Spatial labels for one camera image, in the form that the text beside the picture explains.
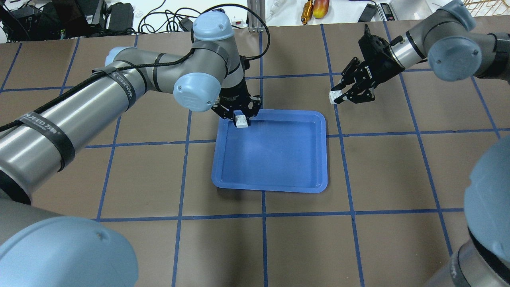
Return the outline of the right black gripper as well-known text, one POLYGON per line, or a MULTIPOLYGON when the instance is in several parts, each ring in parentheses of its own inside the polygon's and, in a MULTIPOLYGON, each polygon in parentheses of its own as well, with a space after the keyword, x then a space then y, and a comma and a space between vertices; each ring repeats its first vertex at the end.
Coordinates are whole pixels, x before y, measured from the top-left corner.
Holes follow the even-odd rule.
POLYGON ((358 44, 363 62, 361 63, 358 57, 353 57, 342 71, 339 83, 330 89, 330 91, 342 90, 347 100, 355 104, 374 101, 375 95, 369 86, 378 86, 404 71, 392 55, 390 43, 382 37, 371 34, 367 24, 364 25, 364 34, 358 44), (367 78, 362 79, 361 83, 355 79, 358 67, 367 78))

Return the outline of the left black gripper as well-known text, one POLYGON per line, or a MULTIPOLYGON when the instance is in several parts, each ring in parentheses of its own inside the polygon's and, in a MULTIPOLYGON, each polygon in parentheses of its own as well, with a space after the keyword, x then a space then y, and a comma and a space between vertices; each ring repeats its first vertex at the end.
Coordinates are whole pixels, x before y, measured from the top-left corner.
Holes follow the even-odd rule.
POLYGON ((235 112, 240 110, 247 119, 256 117, 262 107, 262 98, 252 96, 247 88, 246 79, 230 88, 222 88, 219 93, 219 102, 212 105, 211 110, 222 119, 235 121, 235 112))

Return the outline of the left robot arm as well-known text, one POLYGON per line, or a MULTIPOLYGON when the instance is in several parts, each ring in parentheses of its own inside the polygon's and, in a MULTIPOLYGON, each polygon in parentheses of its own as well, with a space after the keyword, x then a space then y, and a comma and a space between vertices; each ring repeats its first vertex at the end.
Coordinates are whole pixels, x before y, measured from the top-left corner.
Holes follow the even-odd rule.
POLYGON ((193 112, 212 110, 247 127, 261 108, 245 81, 249 59, 228 17, 199 15, 184 56, 115 47, 104 67, 58 98, 1 127, 2 287, 133 287, 129 241, 91 219, 32 206, 32 194, 148 91, 171 93, 193 112))

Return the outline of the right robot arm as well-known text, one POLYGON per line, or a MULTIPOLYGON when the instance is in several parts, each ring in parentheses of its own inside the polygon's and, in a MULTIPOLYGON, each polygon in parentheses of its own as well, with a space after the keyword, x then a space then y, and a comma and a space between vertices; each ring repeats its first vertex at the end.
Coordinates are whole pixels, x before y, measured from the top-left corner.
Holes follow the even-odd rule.
MULTIPOLYGON (((366 24, 353 57, 331 88, 329 101, 366 103, 373 90, 417 63, 427 61, 435 76, 454 82, 474 76, 509 82, 509 34, 473 33, 474 17, 452 0, 391 42, 371 34, 366 24)), ((427 282, 427 287, 508 287, 510 139, 484 153, 464 193, 469 240, 427 282)))

